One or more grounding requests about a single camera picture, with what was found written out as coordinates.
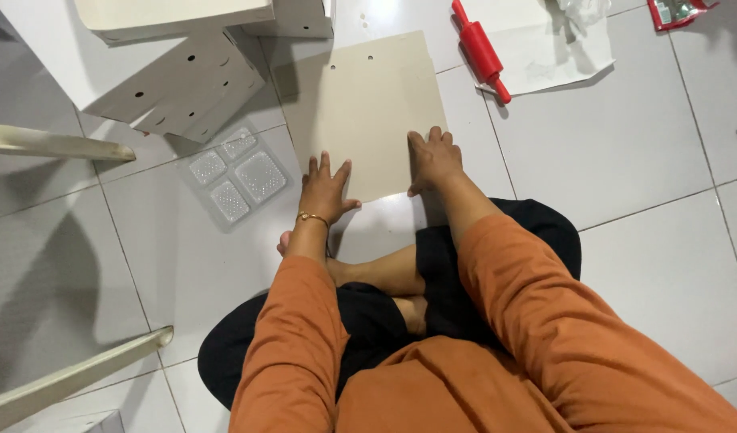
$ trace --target person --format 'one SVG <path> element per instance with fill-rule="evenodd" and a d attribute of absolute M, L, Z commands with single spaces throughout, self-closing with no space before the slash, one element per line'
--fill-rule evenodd
<path fill-rule="evenodd" d="M 220 321 L 200 377 L 229 431 L 737 431 L 737 410 L 579 282 L 573 225 L 487 198 L 450 133 L 409 133 L 409 195 L 449 226 L 376 261 L 326 257 L 351 163 L 313 157 L 268 294 Z"/>

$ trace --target red rolling pin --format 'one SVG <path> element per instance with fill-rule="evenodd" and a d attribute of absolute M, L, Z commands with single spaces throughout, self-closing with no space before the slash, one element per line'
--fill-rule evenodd
<path fill-rule="evenodd" d="M 454 9 L 454 13 L 457 14 L 459 21 L 462 23 L 459 39 L 467 55 L 470 57 L 472 67 L 480 77 L 486 80 L 486 83 L 494 86 L 502 103 L 509 103 L 512 100 L 512 96 L 510 96 L 505 85 L 499 79 L 499 73 L 505 67 L 499 61 L 494 47 L 491 46 L 491 42 L 489 42 L 489 38 L 483 30 L 483 26 L 477 21 L 468 21 L 467 14 L 464 13 L 464 8 L 462 8 L 460 0 L 454 0 L 451 3 L 451 8 Z"/>

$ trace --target hand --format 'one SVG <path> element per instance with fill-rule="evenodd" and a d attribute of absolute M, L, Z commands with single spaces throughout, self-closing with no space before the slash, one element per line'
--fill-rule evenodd
<path fill-rule="evenodd" d="M 342 200 L 344 183 L 350 176 L 352 162 L 344 161 L 334 177 L 331 177 L 331 157 L 328 152 L 321 153 L 321 166 L 317 168 L 317 158 L 310 157 L 310 172 L 301 179 L 301 199 L 299 212 L 307 212 L 325 218 L 331 225 L 350 210 L 361 206 L 361 202 Z"/>
<path fill-rule="evenodd" d="M 440 134 L 440 127 L 430 129 L 430 141 L 424 142 L 422 136 L 414 131 L 408 133 L 408 140 L 414 149 L 416 175 L 408 196 L 413 197 L 422 190 L 437 189 L 449 177 L 464 174 L 462 152 L 454 144 L 451 133 Z"/>

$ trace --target plastic bag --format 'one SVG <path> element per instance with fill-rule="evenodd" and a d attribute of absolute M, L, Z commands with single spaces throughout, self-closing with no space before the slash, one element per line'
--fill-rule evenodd
<path fill-rule="evenodd" d="M 558 0 L 558 5 L 578 27 L 584 28 L 604 18 L 612 0 Z"/>
<path fill-rule="evenodd" d="M 689 25 L 719 3 L 713 0 L 648 0 L 648 4 L 654 29 L 659 32 Z"/>

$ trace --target red package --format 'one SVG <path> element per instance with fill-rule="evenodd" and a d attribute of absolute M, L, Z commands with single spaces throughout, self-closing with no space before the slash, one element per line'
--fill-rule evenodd
<path fill-rule="evenodd" d="M 648 0 L 647 3 L 658 32 L 689 25 L 719 4 L 713 0 Z"/>

